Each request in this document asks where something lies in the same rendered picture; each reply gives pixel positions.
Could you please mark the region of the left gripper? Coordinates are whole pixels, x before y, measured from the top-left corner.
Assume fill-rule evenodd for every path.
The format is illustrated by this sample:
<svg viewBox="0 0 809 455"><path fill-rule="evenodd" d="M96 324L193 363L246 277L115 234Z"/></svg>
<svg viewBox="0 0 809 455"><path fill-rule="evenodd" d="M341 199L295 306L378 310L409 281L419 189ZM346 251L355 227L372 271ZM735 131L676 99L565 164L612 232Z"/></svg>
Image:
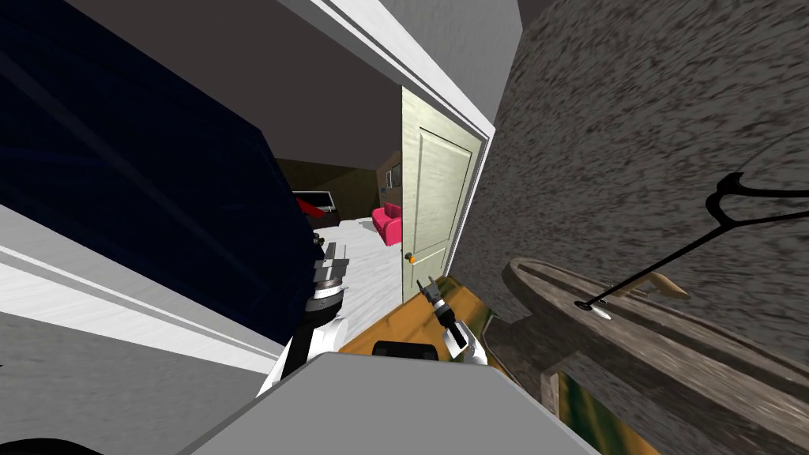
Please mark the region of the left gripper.
<svg viewBox="0 0 809 455"><path fill-rule="evenodd" d="M325 243L325 238L315 235L317 246L325 246L324 257L314 262L313 283L316 288L340 286L347 272L350 259L347 247L336 242Z"/></svg>

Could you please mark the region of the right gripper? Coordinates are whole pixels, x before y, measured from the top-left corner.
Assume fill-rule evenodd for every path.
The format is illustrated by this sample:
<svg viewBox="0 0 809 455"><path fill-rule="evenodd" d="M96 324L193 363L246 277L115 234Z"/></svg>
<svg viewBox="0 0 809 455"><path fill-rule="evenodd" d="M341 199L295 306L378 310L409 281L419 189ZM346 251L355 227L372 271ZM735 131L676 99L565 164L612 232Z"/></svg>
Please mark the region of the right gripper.
<svg viewBox="0 0 809 455"><path fill-rule="evenodd" d="M420 290L420 293L422 293L425 296L427 301L434 307L434 309L439 310L439 308L445 304L443 301L443 297L441 295L441 292L439 291L437 283L435 282L432 276L429 277L429 281L430 281L429 287L425 287L418 280L416 281L416 285Z"/></svg>

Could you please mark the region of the dark cabinet with red item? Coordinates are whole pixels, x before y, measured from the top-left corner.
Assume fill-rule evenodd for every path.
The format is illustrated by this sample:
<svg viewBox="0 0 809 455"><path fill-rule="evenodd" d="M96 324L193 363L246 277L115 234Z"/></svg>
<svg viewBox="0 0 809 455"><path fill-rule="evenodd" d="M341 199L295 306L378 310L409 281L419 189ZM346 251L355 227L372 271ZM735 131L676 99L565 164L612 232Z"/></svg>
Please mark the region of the dark cabinet with red item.
<svg viewBox="0 0 809 455"><path fill-rule="evenodd" d="M340 224L341 217L329 191L294 191L293 195L313 230L334 228Z"/></svg>

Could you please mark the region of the black thin curved stand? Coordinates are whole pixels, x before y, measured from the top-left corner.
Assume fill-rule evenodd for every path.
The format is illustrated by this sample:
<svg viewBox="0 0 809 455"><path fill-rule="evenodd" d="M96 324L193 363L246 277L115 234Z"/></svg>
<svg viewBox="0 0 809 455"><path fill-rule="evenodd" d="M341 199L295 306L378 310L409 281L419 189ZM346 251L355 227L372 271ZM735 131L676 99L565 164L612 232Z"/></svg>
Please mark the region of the black thin curved stand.
<svg viewBox="0 0 809 455"><path fill-rule="evenodd" d="M765 145L764 148L759 149L754 155L750 156L744 161L736 171L722 177L716 184L716 189L705 199L705 207L709 215L718 222L718 226L712 231L701 236L700 238L688 243L686 246L678 249L677 251L669 254L665 258L656 261L651 266L635 273L627 279L612 285L611 287L602 291L599 295L587 299L586 301L576 300L574 305L583 311L595 310L596 303L602 303L604 298L609 295L614 295L617 291L628 290L629 286L636 284L640 279L645 278L650 273L656 271L660 267L690 253L693 250L705 245L715 238L723 235L735 228L746 227L756 224L768 224L774 222L781 222L786 220L798 220L809 217L809 210L806 212L795 212L790 214L783 214L778 216L768 216L757 219L748 220L735 220L728 216L721 208L721 201L726 196L740 196L740 197L762 197L762 198L775 198L775 199L788 199L788 198L809 198L809 190L767 190L755 189L743 185L740 180L743 175L743 169L753 160L760 157L765 152L769 151L772 147L782 142L784 139L794 136L799 133L809 132L809 126L793 130L786 133Z"/></svg>

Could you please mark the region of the pink sofa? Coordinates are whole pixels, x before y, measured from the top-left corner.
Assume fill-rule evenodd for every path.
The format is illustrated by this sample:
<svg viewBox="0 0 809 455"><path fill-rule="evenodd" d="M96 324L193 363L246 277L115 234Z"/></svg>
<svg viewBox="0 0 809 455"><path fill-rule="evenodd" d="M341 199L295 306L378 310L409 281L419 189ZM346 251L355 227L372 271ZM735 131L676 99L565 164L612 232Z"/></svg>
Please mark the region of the pink sofa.
<svg viewBox="0 0 809 455"><path fill-rule="evenodd" d="M402 208L400 206L385 203L382 207L372 210L371 219L385 246L401 243Z"/></svg>

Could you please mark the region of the grey round wooden table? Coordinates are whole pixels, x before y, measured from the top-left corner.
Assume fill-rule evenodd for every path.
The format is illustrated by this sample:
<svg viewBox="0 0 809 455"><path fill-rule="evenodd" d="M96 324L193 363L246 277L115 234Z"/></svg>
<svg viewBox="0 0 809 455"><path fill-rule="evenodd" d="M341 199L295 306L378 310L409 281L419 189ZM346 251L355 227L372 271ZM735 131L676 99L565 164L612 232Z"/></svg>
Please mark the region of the grey round wooden table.
<svg viewBox="0 0 809 455"><path fill-rule="evenodd" d="M485 339L545 408L567 374L660 455L809 455L809 367L638 291L577 307L602 287L529 258L502 270L523 318L499 308Z"/></svg>

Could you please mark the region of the pale green panelled door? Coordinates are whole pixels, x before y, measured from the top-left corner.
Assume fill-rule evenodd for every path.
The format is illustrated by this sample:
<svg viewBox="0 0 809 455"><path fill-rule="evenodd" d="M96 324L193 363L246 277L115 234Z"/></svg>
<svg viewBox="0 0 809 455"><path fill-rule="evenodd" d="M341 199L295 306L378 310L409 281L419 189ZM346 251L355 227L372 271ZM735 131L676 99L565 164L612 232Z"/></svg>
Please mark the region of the pale green panelled door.
<svg viewBox="0 0 809 455"><path fill-rule="evenodd" d="M481 140L407 88L401 90L402 296L444 274ZM416 263L405 255L412 252Z"/></svg>

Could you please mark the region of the tan wooden shape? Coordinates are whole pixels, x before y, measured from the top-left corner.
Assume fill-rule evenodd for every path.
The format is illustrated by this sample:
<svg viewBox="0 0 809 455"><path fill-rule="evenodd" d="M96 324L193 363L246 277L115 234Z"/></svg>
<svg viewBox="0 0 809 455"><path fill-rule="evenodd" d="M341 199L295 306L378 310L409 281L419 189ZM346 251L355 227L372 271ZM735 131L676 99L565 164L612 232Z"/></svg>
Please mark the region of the tan wooden shape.
<svg viewBox="0 0 809 455"><path fill-rule="evenodd" d="M650 293L654 293L656 291L665 297L678 300L688 300L690 298L690 295L687 294L682 288L659 272L646 273L630 284L612 292L611 295L615 297L624 297L629 295L631 292L638 290L643 284L647 283L650 283L653 286L653 290L650 291Z"/></svg>

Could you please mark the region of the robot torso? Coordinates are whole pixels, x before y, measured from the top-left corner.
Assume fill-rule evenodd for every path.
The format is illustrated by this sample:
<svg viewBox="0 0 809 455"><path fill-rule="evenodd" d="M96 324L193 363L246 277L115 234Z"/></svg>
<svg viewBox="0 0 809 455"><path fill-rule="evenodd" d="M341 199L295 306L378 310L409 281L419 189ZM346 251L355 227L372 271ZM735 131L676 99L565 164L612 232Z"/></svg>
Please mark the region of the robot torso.
<svg viewBox="0 0 809 455"><path fill-rule="evenodd" d="M500 370L325 352L177 455L599 455Z"/></svg>

